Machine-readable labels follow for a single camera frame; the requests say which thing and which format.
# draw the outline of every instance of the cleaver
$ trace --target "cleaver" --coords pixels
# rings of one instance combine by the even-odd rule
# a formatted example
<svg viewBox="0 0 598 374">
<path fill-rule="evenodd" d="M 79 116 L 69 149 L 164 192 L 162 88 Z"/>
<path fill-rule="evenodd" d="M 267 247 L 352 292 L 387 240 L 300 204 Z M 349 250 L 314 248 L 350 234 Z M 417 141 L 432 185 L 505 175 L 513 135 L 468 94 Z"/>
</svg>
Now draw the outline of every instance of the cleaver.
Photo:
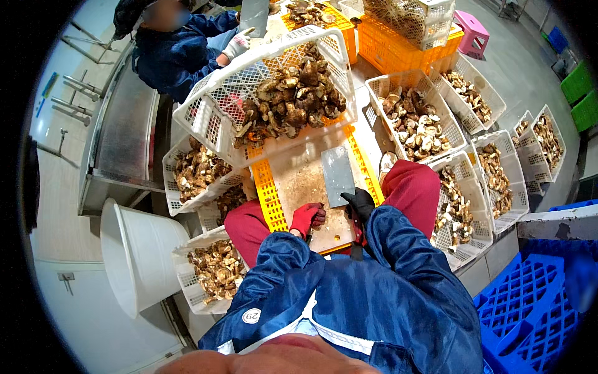
<svg viewBox="0 0 598 374">
<path fill-rule="evenodd" d="M 343 145 L 322 152 L 324 183 L 330 208 L 347 205 L 348 201 L 340 197 L 343 192 L 355 193 L 355 181 L 347 148 Z"/>
<path fill-rule="evenodd" d="M 255 28 L 249 33 L 250 38 L 263 38 L 268 27 L 268 6 L 270 0 L 243 1 L 239 31 Z"/>
</svg>

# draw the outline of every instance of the hand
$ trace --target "hand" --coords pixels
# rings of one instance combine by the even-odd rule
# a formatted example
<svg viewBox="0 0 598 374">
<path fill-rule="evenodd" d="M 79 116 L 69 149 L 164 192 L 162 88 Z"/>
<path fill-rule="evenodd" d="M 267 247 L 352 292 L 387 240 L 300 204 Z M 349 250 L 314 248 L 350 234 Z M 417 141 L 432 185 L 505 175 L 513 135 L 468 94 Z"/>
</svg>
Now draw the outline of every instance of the hand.
<svg viewBox="0 0 598 374">
<path fill-rule="evenodd" d="M 253 30 L 255 30 L 255 28 L 249 28 L 239 32 L 230 42 L 228 42 L 228 45 L 222 53 L 232 61 L 235 57 L 239 57 L 241 54 L 247 52 L 249 50 L 249 37 L 247 34 L 251 33 Z"/>
<path fill-rule="evenodd" d="M 309 203 L 303 205 L 293 213 L 293 223 L 290 230 L 297 230 L 305 239 L 310 227 L 318 227 L 326 221 L 326 211 L 322 203 Z"/>
<path fill-rule="evenodd" d="M 370 218 L 372 210 L 376 207 L 370 193 L 359 187 L 355 187 L 354 195 L 343 192 L 340 196 L 349 202 L 349 205 L 357 213 L 357 217 L 365 227 L 365 223 Z"/>
</svg>

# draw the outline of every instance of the blue work uniform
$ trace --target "blue work uniform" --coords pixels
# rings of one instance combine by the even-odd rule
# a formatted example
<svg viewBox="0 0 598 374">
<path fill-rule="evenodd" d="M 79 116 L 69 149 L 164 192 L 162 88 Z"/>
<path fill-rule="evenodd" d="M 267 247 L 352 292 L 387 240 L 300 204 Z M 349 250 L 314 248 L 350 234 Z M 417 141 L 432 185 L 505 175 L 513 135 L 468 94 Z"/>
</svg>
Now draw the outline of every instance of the blue work uniform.
<svg viewBox="0 0 598 374">
<path fill-rule="evenodd" d="M 478 315 L 445 255 L 389 205 L 365 234 L 377 261 L 327 261 L 296 236 L 269 235 L 199 349 L 245 354 L 302 332 L 383 373 L 481 373 Z"/>
<path fill-rule="evenodd" d="M 193 14 L 178 30 L 159 32 L 140 28 L 135 36 L 133 71 L 148 86 L 183 103 L 193 86 L 220 66 L 208 38 L 238 27 L 236 12 L 218 17 Z"/>
</svg>

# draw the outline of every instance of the concrete floor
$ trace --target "concrete floor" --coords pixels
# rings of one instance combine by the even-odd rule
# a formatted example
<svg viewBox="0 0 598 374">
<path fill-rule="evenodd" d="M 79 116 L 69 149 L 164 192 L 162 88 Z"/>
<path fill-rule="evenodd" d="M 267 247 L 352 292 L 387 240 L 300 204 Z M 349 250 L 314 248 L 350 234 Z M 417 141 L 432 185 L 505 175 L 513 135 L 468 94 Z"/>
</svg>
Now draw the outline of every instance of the concrete floor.
<svg viewBox="0 0 598 374">
<path fill-rule="evenodd" d="M 547 211 L 566 202 L 572 184 L 579 151 L 579 135 L 570 114 L 570 106 L 560 81 L 550 66 L 556 57 L 537 27 L 525 16 L 517 23 L 498 17 L 496 11 L 475 0 L 457 0 L 456 9 L 476 17 L 490 34 L 483 60 L 467 57 L 488 79 L 507 105 L 507 110 L 493 128 L 511 130 L 529 110 L 535 117 L 548 104 L 559 126 L 567 155 L 554 183 L 542 184 L 545 192 L 530 195 L 533 211 Z M 379 163 L 382 153 L 393 150 L 379 118 L 371 112 L 365 80 L 381 75 L 371 64 L 358 56 L 351 66 L 358 104 L 358 131 L 372 165 Z M 478 294 L 518 253 L 517 232 L 508 230 L 495 243 L 456 274 L 472 296 Z"/>
</svg>

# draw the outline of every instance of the pink stool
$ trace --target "pink stool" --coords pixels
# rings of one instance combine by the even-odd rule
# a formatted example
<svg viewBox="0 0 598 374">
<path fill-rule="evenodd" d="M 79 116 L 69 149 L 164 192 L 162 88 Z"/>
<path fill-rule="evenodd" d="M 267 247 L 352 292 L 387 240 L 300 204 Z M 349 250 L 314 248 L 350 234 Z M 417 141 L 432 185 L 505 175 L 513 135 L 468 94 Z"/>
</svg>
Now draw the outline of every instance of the pink stool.
<svg viewBox="0 0 598 374">
<path fill-rule="evenodd" d="M 465 35 L 459 44 L 459 52 L 463 54 L 473 54 L 473 57 L 481 59 L 484 56 L 484 50 L 490 34 L 486 31 L 484 26 L 469 13 L 462 10 L 454 11 L 454 21 L 459 27 L 463 29 Z"/>
</svg>

